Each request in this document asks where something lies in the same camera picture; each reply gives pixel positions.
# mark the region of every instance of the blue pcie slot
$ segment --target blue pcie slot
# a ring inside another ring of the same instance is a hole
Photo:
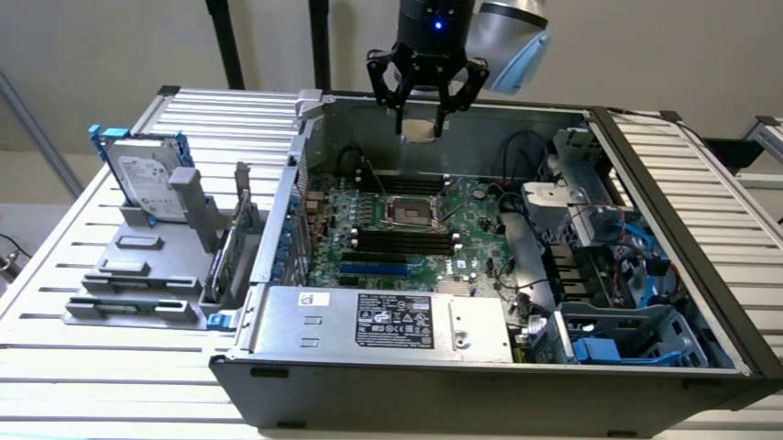
[[[358,275],[393,275],[409,277],[407,264],[341,264],[341,272]]]

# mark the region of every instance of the white wall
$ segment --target white wall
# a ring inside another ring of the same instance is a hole
[[[370,90],[395,0],[333,0],[333,85]],[[313,87],[306,0],[233,0],[249,86]],[[783,115],[781,0],[550,0],[554,45],[520,100],[674,109],[710,136]],[[134,123],[161,84],[226,87],[201,0],[0,0],[0,65],[63,150]],[[7,116],[0,111],[0,118]],[[25,149],[0,123],[0,148]]]
[[[0,66],[67,152],[93,151],[91,124],[133,124],[161,85],[226,87],[213,23],[194,0],[0,0]],[[19,133],[5,130],[0,145],[30,146],[9,139]]]

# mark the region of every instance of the ventilated metal panel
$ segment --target ventilated metal panel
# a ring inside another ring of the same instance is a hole
[[[783,351],[783,231],[698,139],[617,115],[629,143],[773,348]]]

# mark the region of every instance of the motherboard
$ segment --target motherboard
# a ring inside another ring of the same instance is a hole
[[[490,182],[317,174],[307,198],[307,285],[513,296],[497,282],[510,249]]]

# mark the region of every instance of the black pole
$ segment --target black pole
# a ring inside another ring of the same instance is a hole
[[[333,89],[333,67],[330,66],[330,0],[310,0],[310,35],[314,49],[314,71],[317,88]]]
[[[213,16],[221,58],[230,89],[245,90],[243,65],[241,64],[241,53],[237,50],[237,39],[234,39],[234,26],[231,25],[231,12],[229,0],[207,0],[207,10]]]

